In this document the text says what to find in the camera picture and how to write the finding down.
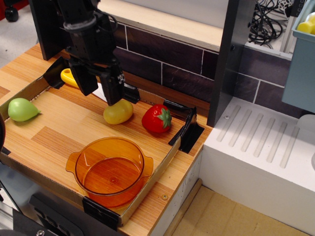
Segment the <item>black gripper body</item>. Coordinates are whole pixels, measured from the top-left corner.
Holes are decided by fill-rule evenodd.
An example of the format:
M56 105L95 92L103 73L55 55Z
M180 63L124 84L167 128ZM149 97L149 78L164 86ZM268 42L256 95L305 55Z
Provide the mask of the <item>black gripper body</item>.
M72 40L72 45L67 47L72 73L117 74L116 19L108 14L64 14L63 18L63 28Z

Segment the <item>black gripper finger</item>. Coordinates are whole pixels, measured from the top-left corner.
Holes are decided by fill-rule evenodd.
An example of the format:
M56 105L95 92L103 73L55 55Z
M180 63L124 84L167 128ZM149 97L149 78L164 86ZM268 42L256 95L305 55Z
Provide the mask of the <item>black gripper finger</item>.
M68 63L74 80L85 96L98 88L96 76L89 73L84 63L76 59L69 59Z
M99 77L108 105L115 105L124 95L125 77L120 66L113 65L105 68Z

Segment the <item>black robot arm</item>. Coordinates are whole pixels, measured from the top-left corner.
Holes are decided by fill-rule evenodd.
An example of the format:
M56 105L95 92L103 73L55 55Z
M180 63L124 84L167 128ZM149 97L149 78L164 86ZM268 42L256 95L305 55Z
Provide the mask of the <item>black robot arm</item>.
M116 42L111 26L115 18L98 9L96 0L58 0L57 9L63 17L64 30L72 45L66 48L72 75L84 95L101 84L109 106L124 95L125 77L114 56Z

